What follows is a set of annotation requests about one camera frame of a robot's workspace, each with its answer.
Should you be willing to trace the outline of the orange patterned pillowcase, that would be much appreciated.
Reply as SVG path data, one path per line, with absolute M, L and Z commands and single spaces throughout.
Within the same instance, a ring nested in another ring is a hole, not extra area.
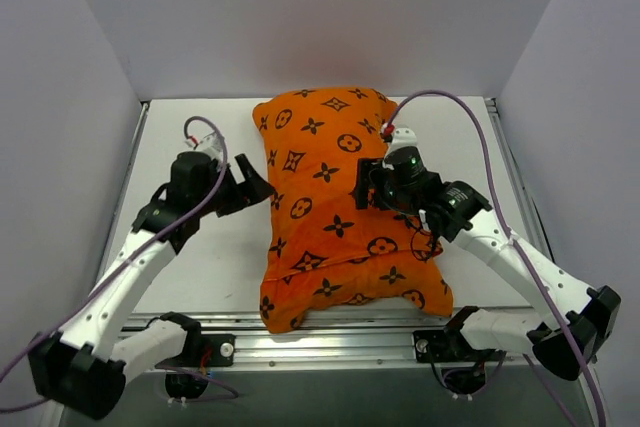
M 358 86 L 291 91 L 254 108 L 275 189 L 259 296 L 270 333 L 300 328 L 310 311 L 382 298 L 452 314 L 453 291 L 435 262 L 442 246 L 402 214 L 355 206 L 357 163 L 385 154 L 379 131 L 395 108 Z

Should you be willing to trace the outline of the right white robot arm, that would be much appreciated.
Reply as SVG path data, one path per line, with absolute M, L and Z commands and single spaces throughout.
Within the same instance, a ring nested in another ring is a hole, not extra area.
M 465 307 L 443 337 L 453 358 L 482 350 L 532 355 L 555 376 L 574 381 L 610 337 L 621 305 L 614 289 L 571 276 L 505 231 L 481 193 L 427 170 L 417 147 L 359 160 L 354 198 L 359 209 L 374 205 L 418 218 L 434 237 L 482 261 L 532 307 L 529 314 Z

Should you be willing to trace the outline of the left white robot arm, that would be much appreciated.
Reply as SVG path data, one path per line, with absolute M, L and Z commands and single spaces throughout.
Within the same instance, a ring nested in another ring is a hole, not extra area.
M 131 225 L 112 265 L 79 312 L 38 341 L 28 354 L 37 392 L 91 419 L 105 418 L 132 380 L 166 360 L 200 361 L 208 349 L 198 321 L 168 312 L 126 339 L 119 337 L 134 307 L 209 214 L 228 216 L 275 192 L 245 155 L 235 158 L 237 182 L 223 155 L 183 152 L 168 182 Z

